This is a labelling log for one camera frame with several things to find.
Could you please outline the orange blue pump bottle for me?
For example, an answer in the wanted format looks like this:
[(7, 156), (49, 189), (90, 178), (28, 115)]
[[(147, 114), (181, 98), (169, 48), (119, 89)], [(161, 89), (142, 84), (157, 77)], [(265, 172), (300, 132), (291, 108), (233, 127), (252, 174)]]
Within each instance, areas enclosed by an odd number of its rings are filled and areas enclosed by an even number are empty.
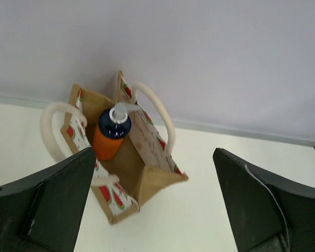
[(115, 157), (132, 127), (129, 113), (139, 109), (137, 104), (118, 102), (99, 116), (92, 141), (98, 160), (109, 161)]

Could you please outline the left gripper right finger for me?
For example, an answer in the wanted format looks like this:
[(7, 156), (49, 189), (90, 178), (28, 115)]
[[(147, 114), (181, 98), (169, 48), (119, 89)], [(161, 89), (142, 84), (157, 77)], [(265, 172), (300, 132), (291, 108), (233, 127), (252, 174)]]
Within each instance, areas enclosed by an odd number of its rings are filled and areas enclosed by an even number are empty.
[(238, 251), (315, 251), (315, 188), (213, 153)]

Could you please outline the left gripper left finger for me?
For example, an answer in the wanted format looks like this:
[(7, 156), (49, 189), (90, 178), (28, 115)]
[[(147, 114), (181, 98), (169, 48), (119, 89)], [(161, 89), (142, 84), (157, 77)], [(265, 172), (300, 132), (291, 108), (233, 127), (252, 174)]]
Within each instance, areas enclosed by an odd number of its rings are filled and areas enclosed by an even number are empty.
[(0, 186), (0, 251), (73, 251), (95, 169), (92, 148)]

